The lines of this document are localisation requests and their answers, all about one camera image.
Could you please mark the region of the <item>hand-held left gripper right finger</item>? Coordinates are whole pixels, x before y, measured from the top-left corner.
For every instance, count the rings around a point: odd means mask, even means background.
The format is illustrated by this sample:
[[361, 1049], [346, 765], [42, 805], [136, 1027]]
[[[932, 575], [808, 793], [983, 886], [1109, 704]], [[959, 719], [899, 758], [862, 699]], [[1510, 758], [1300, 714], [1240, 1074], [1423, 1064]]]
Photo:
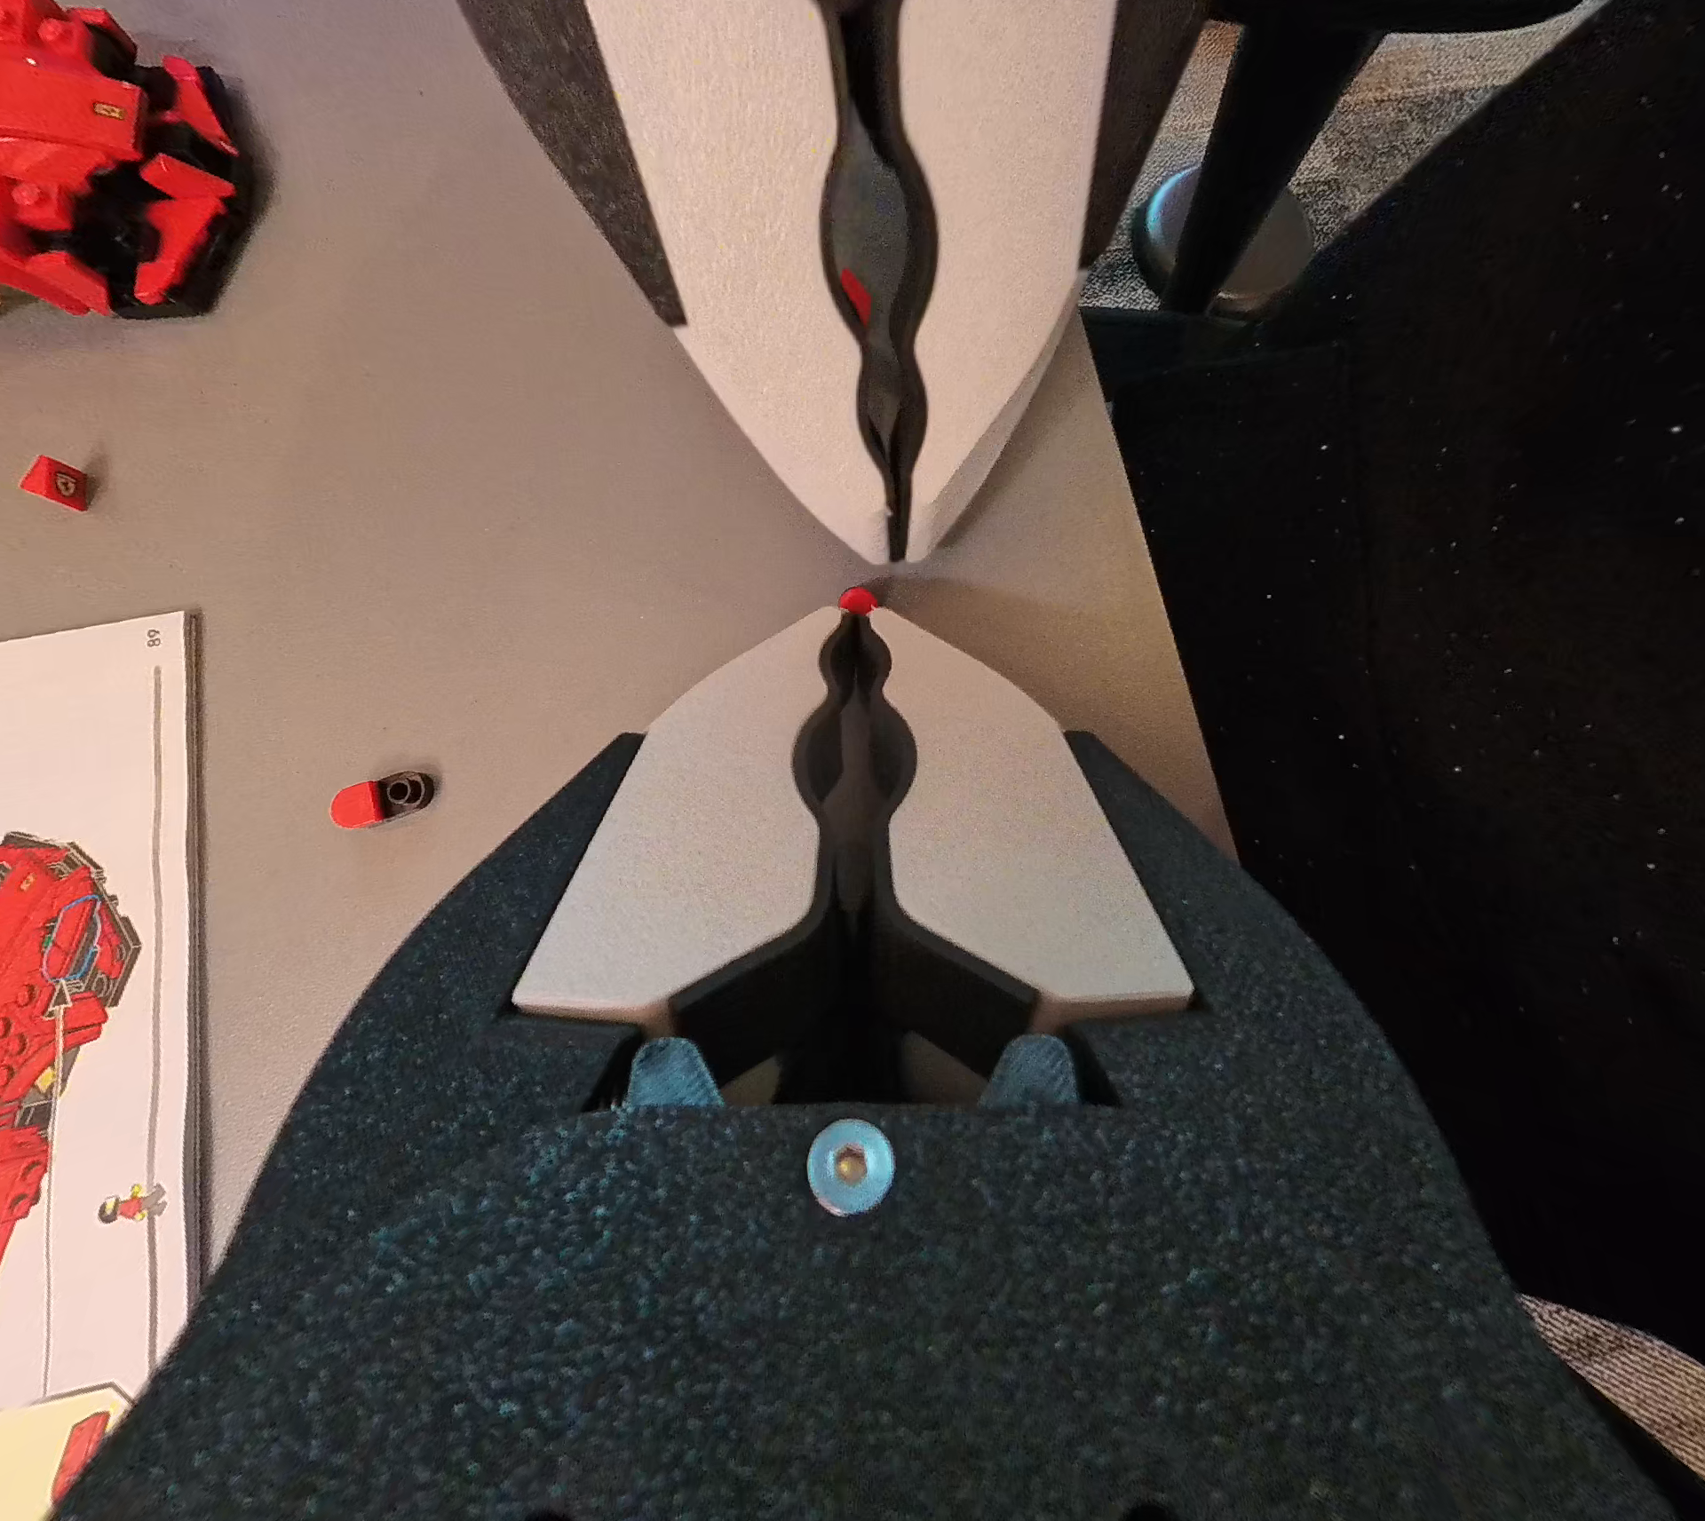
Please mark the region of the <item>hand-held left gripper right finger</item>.
[[1191, 978], [1055, 719], [917, 622], [867, 625], [914, 748], [887, 822], [899, 911], [1028, 990], [1035, 1027], [1181, 1012]]

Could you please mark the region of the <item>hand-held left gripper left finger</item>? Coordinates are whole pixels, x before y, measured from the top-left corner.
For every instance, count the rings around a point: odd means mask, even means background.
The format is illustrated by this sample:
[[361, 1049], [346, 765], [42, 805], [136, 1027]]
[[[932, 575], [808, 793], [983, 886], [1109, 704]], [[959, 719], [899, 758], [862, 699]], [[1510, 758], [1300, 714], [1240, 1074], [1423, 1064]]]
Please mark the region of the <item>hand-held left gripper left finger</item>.
[[514, 988], [514, 1007], [783, 1017], [838, 980], [833, 795], [862, 615], [808, 612], [682, 694], [640, 741]]

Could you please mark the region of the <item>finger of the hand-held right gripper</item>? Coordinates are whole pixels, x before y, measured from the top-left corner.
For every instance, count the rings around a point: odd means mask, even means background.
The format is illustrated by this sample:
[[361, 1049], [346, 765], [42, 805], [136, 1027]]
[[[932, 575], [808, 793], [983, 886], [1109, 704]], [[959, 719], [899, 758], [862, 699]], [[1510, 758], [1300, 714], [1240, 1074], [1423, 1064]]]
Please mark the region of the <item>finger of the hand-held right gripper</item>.
[[820, 0], [586, 0], [680, 301], [675, 333], [823, 528], [885, 563], [862, 328], [825, 254], [843, 77]]
[[1085, 279], [1119, 0], [899, 0], [899, 131], [934, 269], [907, 558], [946, 541], [1033, 402]]

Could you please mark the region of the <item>red lego car model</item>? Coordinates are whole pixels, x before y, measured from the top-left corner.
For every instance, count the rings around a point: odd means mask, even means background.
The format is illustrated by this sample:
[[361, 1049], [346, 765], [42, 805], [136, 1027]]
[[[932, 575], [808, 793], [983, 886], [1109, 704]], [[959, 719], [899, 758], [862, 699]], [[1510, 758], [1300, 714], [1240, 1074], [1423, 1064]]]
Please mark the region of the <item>red lego car model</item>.
[[146, 64], [106, 10], [2, 0], [2, 309], [205, 316], [257, 173], [220, 74]]

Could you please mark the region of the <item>lego instruction booklet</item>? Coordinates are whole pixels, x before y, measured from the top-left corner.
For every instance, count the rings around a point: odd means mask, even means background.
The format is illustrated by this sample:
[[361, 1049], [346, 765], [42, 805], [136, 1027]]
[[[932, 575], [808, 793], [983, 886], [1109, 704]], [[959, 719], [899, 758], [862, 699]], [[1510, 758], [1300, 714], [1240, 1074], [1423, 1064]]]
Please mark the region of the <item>lego instruction booklet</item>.
[[2, 1410], [138, 1398], [203, 1277], [195, 627], [2, 644]]

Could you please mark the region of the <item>silver round chair base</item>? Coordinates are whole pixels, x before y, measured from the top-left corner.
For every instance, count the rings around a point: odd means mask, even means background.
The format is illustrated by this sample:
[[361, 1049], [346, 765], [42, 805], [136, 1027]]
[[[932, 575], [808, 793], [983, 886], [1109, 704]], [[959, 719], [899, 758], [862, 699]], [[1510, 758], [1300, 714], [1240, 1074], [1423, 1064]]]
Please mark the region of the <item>silver round chair base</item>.
[[[1201, 168], [1186, 165], [1161, 180], [1129, 220], [1129, 249], [1144, 286], [1161, 296], [1176, 267], [1184, 227]], [[1206, 314], [1218, 319], [1258, 316], [1305, 272], [1315, 254], [1310, 217], [1285, 190], [1260, 230], [1221, 284]]]

